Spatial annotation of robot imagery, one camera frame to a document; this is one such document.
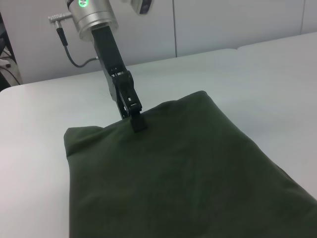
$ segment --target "green t-shirt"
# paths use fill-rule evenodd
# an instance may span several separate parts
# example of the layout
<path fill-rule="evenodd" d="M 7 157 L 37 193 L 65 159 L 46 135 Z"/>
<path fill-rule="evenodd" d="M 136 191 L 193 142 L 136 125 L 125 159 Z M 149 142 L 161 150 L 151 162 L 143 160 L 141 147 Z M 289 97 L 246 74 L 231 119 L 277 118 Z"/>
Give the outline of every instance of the green t-shirt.
<path fill-rule="evenodd" d="M 70 238 L 317 238 L 316 200 L 205 92 L 143 116 L 66 132 Z"/>

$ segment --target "white table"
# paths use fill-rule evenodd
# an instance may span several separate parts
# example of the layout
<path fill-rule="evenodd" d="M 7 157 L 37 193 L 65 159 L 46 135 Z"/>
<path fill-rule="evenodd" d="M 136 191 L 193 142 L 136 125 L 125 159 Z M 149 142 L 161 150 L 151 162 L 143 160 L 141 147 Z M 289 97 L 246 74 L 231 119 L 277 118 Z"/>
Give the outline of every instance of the white table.
<path fill-rule="evenodd" d="M 128 67 L 144 111 L 205 90 L 317 198 L 317 34 Z M 103 72 L 0 93 L 0 237 L 67 238 L 69 127 L 120 120 Z"/>

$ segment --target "black cable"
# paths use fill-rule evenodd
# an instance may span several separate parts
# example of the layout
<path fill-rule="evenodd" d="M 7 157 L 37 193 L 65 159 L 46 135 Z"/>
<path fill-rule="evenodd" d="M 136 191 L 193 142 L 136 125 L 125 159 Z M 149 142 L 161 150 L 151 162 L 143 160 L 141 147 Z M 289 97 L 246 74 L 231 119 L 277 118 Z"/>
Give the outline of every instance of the black cable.
<path fill-rule="evenodd" d="M 7 52 L 3 51 L 3 53 L 5 53 L 7 56 L 11 57 L 11 55 L 9 55 Z"/>
<path fill-rule="evenodd" d="M 5 71 L 8 71 L 8 72 L 12 75 L 12 77 L 15 79 L 15 81 L 16 81 L 19 85 L 21 85 L 21 84 L 19 83 L 19 81 L 16 79 L 16 77 L 15 77 L 9 70 L 7 70 L 6 68 L 4 68 L 4 67 L 2 67 L 2 66 L 0 66 L 0 68 L 4 69 Z"/>
<path fill-rule="evenodd" d="M 77 68 L 82 68 L 82 67 L 86 66 L 86 64 L 88 64 L 89 62 L 98 60 L 97 58 L 91 58 L 91 59 L 87 60 L 86 62 L 84 62 L 82 65 L 78 65 L 78 64 L 76 64 L 76 63 L 73 61 L 73 59 L 71 58 L 67 46 L 64 46 L 64 48 L 65 48 L 66 54 L 67 54 L 67 56 L 68 56 L 70 62 L 71 62 L 74 66 L 76 66 Z"/>

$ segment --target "green indicator light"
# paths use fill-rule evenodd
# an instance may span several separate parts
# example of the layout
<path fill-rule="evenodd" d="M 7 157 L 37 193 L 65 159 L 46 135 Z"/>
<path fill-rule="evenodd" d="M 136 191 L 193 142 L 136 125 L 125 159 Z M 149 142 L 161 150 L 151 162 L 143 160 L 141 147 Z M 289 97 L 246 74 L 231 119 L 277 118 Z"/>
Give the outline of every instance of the green indicator light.
<path fill-rule="evenodd" d="M 81 7 L 88 6 L 89 0 L 78 0 L 78 3 Z"/>

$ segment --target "metal fitting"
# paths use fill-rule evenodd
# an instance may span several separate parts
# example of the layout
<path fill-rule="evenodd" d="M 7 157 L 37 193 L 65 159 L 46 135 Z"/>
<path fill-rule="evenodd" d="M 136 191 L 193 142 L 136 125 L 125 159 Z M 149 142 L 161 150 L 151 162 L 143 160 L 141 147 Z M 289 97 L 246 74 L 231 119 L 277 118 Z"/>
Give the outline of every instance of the metal fitting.
<path fill-rule="evenodd" d="M 57 29 L 57 28 L 61 28 L 61 23 L 60 23 L 60 21 L 54 22 L 54 26 L 55 26 L 56 29 Z"/>
<path fill-rule="evenodd" d="M 58 15 L 54 15 L 54 16 L 49 16 L 49 21 L 50 23 L 55 23 L 57 21 L 63 21 L 65 19 L 68 19 L 68 18 L 72 18 L 72 14 L 71 12 L 68 12 L 68 13 L 62 13 L 62 14 L 58 14 Z"/>

